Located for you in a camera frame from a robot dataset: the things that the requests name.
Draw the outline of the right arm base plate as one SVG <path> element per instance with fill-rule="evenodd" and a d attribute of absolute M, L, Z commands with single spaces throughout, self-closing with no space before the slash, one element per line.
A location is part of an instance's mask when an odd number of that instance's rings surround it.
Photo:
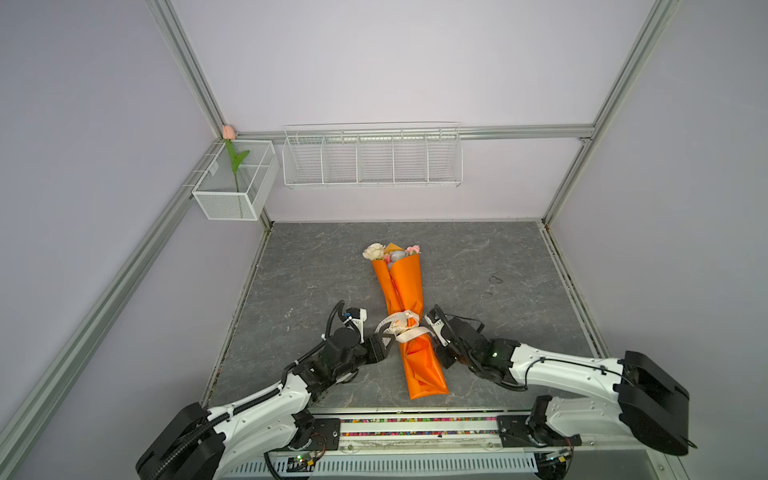
<path fill-rule="evenodd" d="M 504 448 L 576 447 L 582 445 L 580 435 L 564 436 L 552 429 L 545 420 L 531 420 L 529 415 L 499 415 L 497 427 Z"/>

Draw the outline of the white rose fake flower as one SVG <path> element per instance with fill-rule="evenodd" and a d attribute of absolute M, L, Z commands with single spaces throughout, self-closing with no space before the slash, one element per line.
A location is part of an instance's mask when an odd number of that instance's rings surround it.
<path fill-rule="evenodd" d="M 389 253 L 389 265 L 393 265 L 395 262 L 407 258 L 408 252 L 405 250 L 397 250 Z"/>

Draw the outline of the cream rose fake flower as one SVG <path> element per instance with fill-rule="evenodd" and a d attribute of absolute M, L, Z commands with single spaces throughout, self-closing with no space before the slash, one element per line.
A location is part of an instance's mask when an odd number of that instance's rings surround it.
<path fill-rule="evenodd" d="M 362 253 L 362 256 L 369 261 L 383 260 L 386 255 L 386 247 L 381 243 L 369 245 Z"/>

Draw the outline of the orange wrapping paper sheet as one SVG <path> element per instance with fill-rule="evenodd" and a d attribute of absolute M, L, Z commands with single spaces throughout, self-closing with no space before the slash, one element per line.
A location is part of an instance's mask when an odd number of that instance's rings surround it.
<path fill-rule="evenodd" d="M 393 336 L 399 345 L 409 397 L 448 394 L 433 335 L 424 319 L 420 247 L 373 243 L 363 257 L 371 262 L 388 313 L 377 331 Z"/>

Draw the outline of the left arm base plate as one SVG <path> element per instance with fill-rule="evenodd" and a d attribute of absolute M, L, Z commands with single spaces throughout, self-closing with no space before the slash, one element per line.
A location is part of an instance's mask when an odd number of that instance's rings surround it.
<path fill-rule="evenodd" d="M 341 440 L 341 419 L 314 418 L 299 427 L 287 449 L 296 451 L 336 451 Z"/>

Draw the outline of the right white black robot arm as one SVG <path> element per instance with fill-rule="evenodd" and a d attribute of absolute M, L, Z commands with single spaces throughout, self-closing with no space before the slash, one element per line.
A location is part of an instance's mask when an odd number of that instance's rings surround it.
<path fill-rule="evenodd" d="M 463 319 L 435 329 L 438 357 L 446 367 L 465 365 L 474 375 L 506 390 L 542 386 L 568 398 L 540 396 L 526 421 L 536 446 L 575 435 L 631 436 L 664 454 L 685 456 L 690 394 L 647 355 L 586 358 L 545 351 L 515 340 L 489 340 Z"/>

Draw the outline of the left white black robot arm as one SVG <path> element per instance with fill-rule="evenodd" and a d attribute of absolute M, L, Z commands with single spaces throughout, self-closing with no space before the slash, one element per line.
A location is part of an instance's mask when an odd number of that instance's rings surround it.
<path fill-rule="evenodd" d="M 352 379 L 360 367 L 384 360 L 393 344 L 380 333 L 361 338 L 339 329 L 291 363 L 276 384 L 220 407 L 184 407 L 139 458 L 137 474 L 220 479 L 275 450 L 337 449 L 339 420 L 316 417 L 310 403 Z"/>

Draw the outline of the white ribbon strip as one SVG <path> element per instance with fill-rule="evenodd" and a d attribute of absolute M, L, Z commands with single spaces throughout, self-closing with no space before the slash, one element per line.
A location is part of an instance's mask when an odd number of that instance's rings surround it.
<path fill-rule="evenodd" d="M 424 335 L 435 335 L 431 326 L 423 326 L 421 324 L 421 317 L 411 310 L 389 315 L 377 325 L 375 332 L 383 336 L 390 335 L 401 344 L 408 343 Z"/>

